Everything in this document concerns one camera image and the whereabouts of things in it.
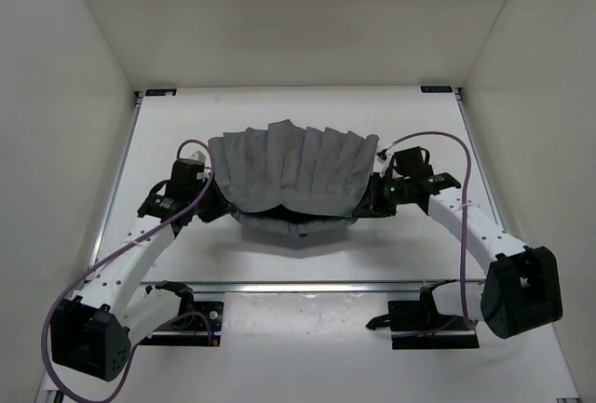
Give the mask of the grey pleated skirt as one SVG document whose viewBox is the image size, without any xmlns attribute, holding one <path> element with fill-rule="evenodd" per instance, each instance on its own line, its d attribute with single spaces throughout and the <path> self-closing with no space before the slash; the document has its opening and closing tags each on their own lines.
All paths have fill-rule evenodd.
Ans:
<svg viewBox="0 0 596 403">
<path fill-rule="evenodd" d="M 346 228 L 365 195 L 379 138 L 291 121 L 209 140 L 214 182 L 240 224 L 291 236 Z"/>
</svg>

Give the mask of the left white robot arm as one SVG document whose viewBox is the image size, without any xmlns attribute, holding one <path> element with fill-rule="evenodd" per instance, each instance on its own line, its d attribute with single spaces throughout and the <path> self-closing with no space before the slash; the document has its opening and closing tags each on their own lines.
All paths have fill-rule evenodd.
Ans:
<svg viewBox="0 0 596 403">
<path fill-rule="evenodd" d="M 192 289 L 162 280 L 135 292 L 157 258 L 194 217 L 211 222 L 229 211 L 217 186 L 162 181 L 138 210 L 122 248 L 99 261 L 63 292 L 43 326 L 42 354 L 48 374 L 54 366 L 110 382 L 129 368 L 136 347 L 154 332 L 199 329 L 205 343 L 217 342 L 209 309 L 196 304 Z"/>
</svg>

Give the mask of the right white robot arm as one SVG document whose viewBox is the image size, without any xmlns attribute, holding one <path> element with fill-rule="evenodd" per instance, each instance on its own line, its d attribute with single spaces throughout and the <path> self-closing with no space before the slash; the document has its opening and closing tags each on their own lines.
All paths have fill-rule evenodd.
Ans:
<svg viewBox="0 0 596 403">
<path fill-rule="evenodd" d="M 411 316 L 425 333 L 468 317 L 507 339 L 562 318 L 554 254 L 545 247 L 530 247 L 489 219 L 465 198 L 460 182 L 448 173 L 398 179 L 373 174 L 352 215 L 393 217 L 397 207 L 406 204 L 417 205 L 442 225 L 485 274 L 480 284 L 451 279 L 421 288 Z"/>
</svg>

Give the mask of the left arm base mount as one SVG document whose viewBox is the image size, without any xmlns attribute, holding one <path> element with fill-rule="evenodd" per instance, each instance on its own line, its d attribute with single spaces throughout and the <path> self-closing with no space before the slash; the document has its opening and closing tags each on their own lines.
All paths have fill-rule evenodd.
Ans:
<svg viewBox="0 0 596 403">
<path fill-rule="evenodd" d="M 224 322 L 223 293 L 195 293 L 194 302 L 180 313 L 194 312 L 201 316 L 188 316 L 154 332 L 141 341 L 142 346 L 219 347 L 222 343 Z"/>
</svg>

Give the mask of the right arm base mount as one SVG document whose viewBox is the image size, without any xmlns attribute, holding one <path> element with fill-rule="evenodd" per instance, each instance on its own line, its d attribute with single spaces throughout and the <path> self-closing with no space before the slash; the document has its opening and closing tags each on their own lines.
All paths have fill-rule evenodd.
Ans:
<svg viewBox="0 0 596 403">
<path fill-rule="evenodd" d="M 470 350 L 480 343 L 462 316 L 432 313 L 421 301 L 389 301 L 384 315 L 372 318 L 368 330 L 390 329 L 393 350 Z"/>
</svg>

